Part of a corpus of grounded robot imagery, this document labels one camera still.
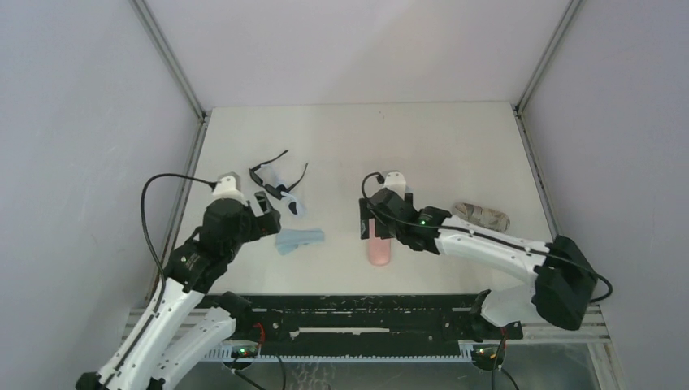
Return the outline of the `pink glasses case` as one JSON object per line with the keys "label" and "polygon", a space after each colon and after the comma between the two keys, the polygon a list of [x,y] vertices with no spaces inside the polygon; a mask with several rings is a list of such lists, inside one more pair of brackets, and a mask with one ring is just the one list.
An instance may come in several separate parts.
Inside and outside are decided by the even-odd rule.
{"label": "pink glasses case", "polygon": [[369,221],[368,260],[376,267],[384,267],[391,262],[392,245],[389,239],[376,236],[376,223]]}

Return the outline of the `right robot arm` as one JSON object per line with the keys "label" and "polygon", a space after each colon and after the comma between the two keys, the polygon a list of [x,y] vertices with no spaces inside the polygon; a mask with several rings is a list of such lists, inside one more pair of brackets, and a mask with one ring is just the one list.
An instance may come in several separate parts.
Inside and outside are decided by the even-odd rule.
{"label": "right robot arm", "polygon": [[471,260],[520,284],[490,289],[478,299],[478,314],[494,327],[540,317],[568,331],[578,330],[601,281],[578,245],[558,235],[551,242],[526,240],[469,223],[447,210],[417,210],[410,195],[382,188],[359,200],[363,220],[373,219],[376,236],[409,249]]}

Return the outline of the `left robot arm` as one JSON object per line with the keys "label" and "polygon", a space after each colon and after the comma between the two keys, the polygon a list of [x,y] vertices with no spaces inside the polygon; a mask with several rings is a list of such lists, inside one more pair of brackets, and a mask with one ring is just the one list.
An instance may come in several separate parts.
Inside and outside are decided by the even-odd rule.
{"label": "left robot arm", "polygon": [[280,213],[265,192],[257,192],[255,198],[260,215],[237,190],[214,193],[201,226],[171,254],[157,296],[132,332],[104,366],[82,374],[76,388],[173,389],[213,347],[235,332],[254,328],[249,301],[225,292],[199,324],[175,338],[242,245],[280,231]]}

